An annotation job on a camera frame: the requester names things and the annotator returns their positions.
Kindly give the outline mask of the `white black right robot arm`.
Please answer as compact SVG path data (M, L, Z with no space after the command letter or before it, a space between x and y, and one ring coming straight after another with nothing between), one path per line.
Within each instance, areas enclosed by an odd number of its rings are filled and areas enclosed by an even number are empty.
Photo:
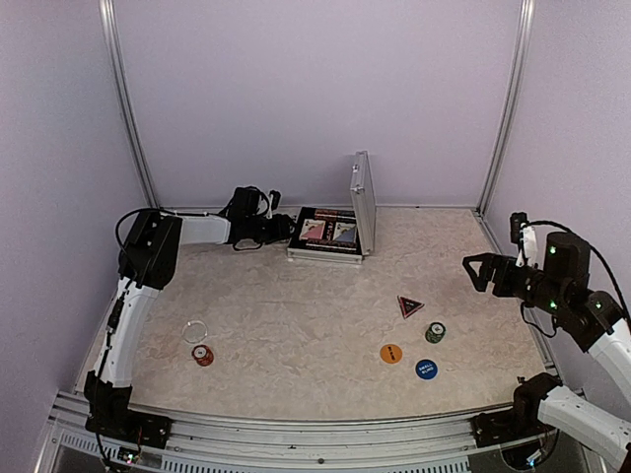
M581 237L553 232L546 237L542 268L496 253L466 256L462 265L478 292L514 298L548 313L615 381L630 393L630 323L607 292L589 287L592 249ZM598 454L618 472L630 469L630 424L587 402L560 379L543 372L523 381L513 405L473 420L476 443L487 446L556 429Z

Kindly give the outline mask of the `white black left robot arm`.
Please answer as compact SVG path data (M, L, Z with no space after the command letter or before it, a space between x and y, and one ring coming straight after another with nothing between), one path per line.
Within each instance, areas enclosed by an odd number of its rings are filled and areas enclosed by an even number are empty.
M88 431L113 439L159 443L170 419L130 409L133 357L149 309L175 275L178 251L189 244L227 244L244 240L256 246L292 237L294 218L277 213L279 192L239 187L217 213L141 208L129 212L134 222L118 236L118 283L105 326L105 340L88 372L84 395L89 402Z

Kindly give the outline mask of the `aluminium poker set case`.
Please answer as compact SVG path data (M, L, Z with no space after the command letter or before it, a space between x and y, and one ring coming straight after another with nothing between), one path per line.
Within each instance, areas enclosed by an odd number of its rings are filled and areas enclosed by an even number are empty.
M296 232L287 246L288 258L361 264L365 257L374 253L377 205L369 153L366 151L355 154L349 192L351 197L349 209L303 207L300 210ZM322 239L299 240L304 219L327 221ZM354 245L333 240L337 222L354 223L357 226Z

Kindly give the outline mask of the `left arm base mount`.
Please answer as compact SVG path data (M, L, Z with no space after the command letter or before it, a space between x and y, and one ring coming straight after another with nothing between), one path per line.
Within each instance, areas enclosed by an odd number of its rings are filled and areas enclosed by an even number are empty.
M126 409L117 413L90 414L85 427L91 433L110 439L165 449L172 424L166 416Z

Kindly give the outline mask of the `red poker chip stack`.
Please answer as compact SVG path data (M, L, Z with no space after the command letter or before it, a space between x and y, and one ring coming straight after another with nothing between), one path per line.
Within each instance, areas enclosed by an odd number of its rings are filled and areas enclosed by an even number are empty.
M207 345L196 345L191 351L191 356L201 367L209 367L214 362L214 354Z

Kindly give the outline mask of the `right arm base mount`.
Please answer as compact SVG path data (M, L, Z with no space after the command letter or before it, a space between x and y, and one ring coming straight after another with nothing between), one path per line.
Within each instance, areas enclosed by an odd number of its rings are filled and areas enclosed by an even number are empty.
M471 419L475 444L478 448L497 445L519 438L512 409L481 413Z

